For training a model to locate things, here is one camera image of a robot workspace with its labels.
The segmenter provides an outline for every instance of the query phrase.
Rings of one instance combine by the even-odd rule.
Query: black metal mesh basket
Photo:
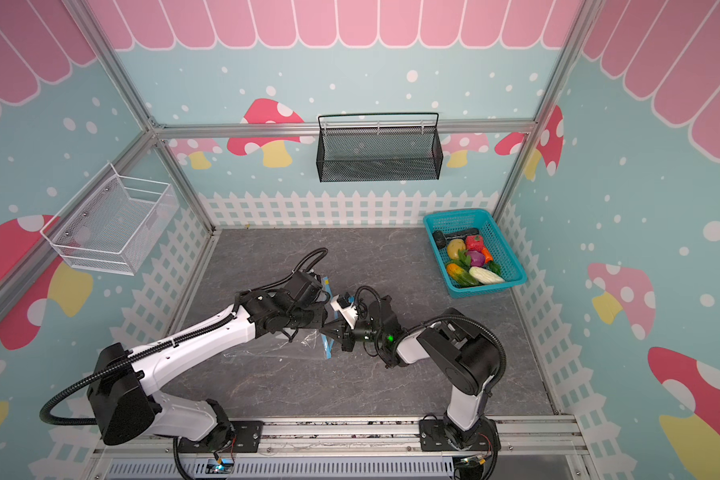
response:
[[[321,115],[318,123],[321,182],[440,178],[436,113]]]

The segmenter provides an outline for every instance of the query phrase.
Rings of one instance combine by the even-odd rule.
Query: toy red pepper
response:
[[[481,252],[485,248],[482,235],[470,235],[467,237],[467,250]]]

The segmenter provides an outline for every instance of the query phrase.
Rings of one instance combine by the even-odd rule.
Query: metal vent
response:
[[[451,478],[451,457],[238,458],[230,475],[208,474],[212,458],[182,460],[194,478]],[[117,459],[105,480],[179,478],[170,458]]]

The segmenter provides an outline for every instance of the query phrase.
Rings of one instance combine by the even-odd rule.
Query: gray marble floor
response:
[[[325,246],[316,271],[333,293],[373,286],[392,297],[403,327],[454,306],[490,328],[507,352],[504,378],[489,415],[551,414],[538,365],[508,292],[452,299],[420,228],[224,230],[185,326],[226,308],[238,290],[278,280],[307,252]],[[451,384],[432,360],[385,369],[358,344],[334,346],[330,360],[219,354],[173,379],[163,391],[213,398],[232,416],[366,416],[442,414]]]

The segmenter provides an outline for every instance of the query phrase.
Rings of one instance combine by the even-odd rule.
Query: blue plastic basket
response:
[[[494,222],[490,213],[482,209],[468,210],[451,210],[448,212],[439,212],[424,216],[424,226],[427,228],[429,235],[429,243],[432,245],[432,251],[435,258],[438,259],[440,272],[445,279],[445,285],[448,287],[448,293],[453,298],[463,298],[465,296],[483,295],[485,293],[501,292],[511,286],[525,283],[528,276],[520,265],[518,258],[509,247],[507,240],[501,234],[499,227]],[[470,286],[460,287],[455,280],[451,279],[445,273],[445,264],[451,261],[445,248],[438,249],[432,239],[432,232],[440,230],[444,234],[450,234],[463,230],[465,228],[475,227],[480,230],[483,236],[483,242],[488,251],[494,257],[494,261],[501,266],[501,277],[506,280],[504,283],[496,285]]]

